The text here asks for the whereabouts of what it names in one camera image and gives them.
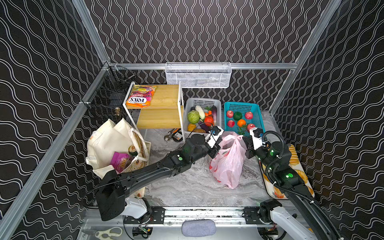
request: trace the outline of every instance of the orange candy bag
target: orange candy bag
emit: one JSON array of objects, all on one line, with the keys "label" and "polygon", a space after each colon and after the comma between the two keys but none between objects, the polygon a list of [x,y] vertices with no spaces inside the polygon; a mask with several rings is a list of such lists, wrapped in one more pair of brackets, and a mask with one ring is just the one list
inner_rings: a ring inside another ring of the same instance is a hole
[{"label": "orange candy bag", "polygon": [[151,104],[156,86],[134,85],[125,105],[146,108]]}]

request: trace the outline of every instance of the pomegranate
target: pomegranate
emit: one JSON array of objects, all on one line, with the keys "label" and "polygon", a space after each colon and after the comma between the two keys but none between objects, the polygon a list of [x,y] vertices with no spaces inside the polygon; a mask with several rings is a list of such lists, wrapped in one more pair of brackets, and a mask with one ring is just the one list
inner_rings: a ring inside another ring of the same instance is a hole
[{"label": "pomegranate", "polygon": [[256,127],[253,123],[250,123],[247,125],[247,131],[251,130],[252,128]]},{"label": "pomegranate", "polygon": [[235,126],[235,121],[234,121],[234,120],[229,120],[229,121],[227,122],[227,126],[228,126],[228,127],[234,127],[234,126]]},{"label": "pomegranate", "polygon": [[253,118],[253,113],[252,112],[246,112],[245,113],[245,118],[248,119],[248,120],[252,119]]},{"label": "pomegranate", "polygon": [[227,117],[232,118],[233,117],[233,111],[228,110],[227,111]]}]

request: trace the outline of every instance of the marble tabletop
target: marble tabletop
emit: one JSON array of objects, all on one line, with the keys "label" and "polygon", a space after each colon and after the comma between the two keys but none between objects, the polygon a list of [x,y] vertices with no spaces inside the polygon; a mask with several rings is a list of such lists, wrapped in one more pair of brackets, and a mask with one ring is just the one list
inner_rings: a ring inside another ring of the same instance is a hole
[{"label": "marble tabletop", "polygon": [[[262,111],[262,116],[265,130],[276,131],[269,113]],[[152,142],[150,164],[161,160],[167,153],[183,144],[174,141],[166,143],[163,138],[168,131],[169,129],[148,129],[145,140]],[[277,140],[269,135],[268,139],[272,142]],[[242,207],[258,206],[270,197],[265,191],[263,177],[255,158],[244,160],[239,185],[230,189],[213,177],[209,171],[207,156],[179,175],[148,185],[145,198],[154,206]],[[282,203],[284,206],[291,206],[288,200]]]}]

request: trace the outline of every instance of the purple snack package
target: purple snack package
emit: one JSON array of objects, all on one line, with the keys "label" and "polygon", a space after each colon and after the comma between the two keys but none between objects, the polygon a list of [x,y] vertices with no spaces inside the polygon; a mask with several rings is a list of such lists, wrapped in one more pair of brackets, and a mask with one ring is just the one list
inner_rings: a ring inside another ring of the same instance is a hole
[{"label": "purple snack package", "polygon": [[115,152],[111,160],[111,165],[118,173],[121,173],[131,164],[132,160],[133,157],[128,153]]}]

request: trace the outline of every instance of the shelf board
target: shelf board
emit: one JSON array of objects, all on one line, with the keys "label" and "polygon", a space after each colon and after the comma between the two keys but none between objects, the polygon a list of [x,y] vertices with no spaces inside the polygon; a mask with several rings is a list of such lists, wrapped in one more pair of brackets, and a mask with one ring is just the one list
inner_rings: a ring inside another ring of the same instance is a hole
[{"label": "shelf board", "polygon": [[178,85],[156,85],[151,104],[146,108],[127,106],[127,109],[177,109]]},{"label": "shelf board", "polygon": [[180,128],[180,118],[178,109],[147,109],[140,112],[137,121],[138,129],[161,129],[161,128]]}]

